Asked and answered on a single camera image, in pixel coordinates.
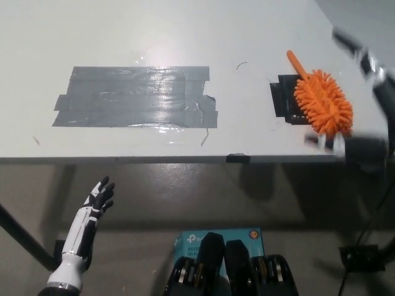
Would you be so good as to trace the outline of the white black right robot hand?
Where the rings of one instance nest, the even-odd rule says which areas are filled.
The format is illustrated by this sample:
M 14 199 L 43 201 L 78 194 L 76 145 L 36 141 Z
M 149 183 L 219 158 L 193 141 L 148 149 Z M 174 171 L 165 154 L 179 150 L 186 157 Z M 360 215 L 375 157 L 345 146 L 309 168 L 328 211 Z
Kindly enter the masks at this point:
M 305 142 L 344 160 L 348 165 L 367 171 L 380 170 L 386 166 L 388 160 L 394 158 L 394 72 L 350 34 L 334 28 L 332 38 L 350 52 L 359 64 L 364 78 L 370 82 L 373 97 L 385 116 L 388 135 L 383 138 L 369 134 L 343 136 L 338 133 L 331 139 L 317 134 L 306 134 Z

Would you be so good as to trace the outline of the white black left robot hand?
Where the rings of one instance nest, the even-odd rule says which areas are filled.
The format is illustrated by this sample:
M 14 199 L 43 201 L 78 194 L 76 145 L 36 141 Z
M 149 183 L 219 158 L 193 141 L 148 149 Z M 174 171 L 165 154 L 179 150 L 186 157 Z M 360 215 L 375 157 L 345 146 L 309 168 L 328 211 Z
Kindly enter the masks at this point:
M 108 184 L 108 182 L 109 177 L 105 176 L 90 191 L 74 217 L 62 249 L 62 254 L 67 253 L 82 258 L 86 269 L 91 263 L 98 222 L 114 204 L 112 197 L 115 183 Z

